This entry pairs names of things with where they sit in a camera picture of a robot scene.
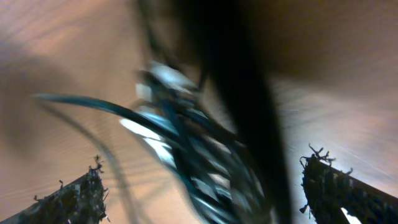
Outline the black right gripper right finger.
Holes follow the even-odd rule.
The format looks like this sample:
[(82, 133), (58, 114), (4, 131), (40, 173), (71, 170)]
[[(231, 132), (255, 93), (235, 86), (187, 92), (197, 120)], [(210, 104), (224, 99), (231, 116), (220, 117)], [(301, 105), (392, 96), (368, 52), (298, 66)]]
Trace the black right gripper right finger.
[(317, 223), (348, 223), (347, 214), (357, 218), (360, 223), (397, 224), (397, 197), (370, 186), (353, 176), (349, 171), (335, 169), (326, 152), (310, 147), (312, 154), (301, 157), (303, 177), (301, 186), (307, 199), (299, 209), (309, 211), (309, 217)]

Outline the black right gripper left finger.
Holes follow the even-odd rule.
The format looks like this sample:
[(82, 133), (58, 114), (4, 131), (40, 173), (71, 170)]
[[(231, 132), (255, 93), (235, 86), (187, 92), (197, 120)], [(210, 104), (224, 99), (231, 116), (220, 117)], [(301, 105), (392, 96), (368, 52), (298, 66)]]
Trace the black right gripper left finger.
[(103, 161), (94, 157), (96, 165), (73, 182), (42, 198), (34, 197), (35, 203), (1, 224), (99, 224), (108, 220), (106, 205), (108, 190), (104, 188), (100, 175)]

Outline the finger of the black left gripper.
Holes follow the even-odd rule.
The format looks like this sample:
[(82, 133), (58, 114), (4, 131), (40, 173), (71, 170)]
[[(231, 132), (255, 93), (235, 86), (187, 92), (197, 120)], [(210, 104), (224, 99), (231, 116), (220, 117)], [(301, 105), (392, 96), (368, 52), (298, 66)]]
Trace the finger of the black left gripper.
[(226, 104), (267, 186), (280, 223), (292, 223), (284, 146), (274, 100), (243, 1), (180, 0), (185, 32)]

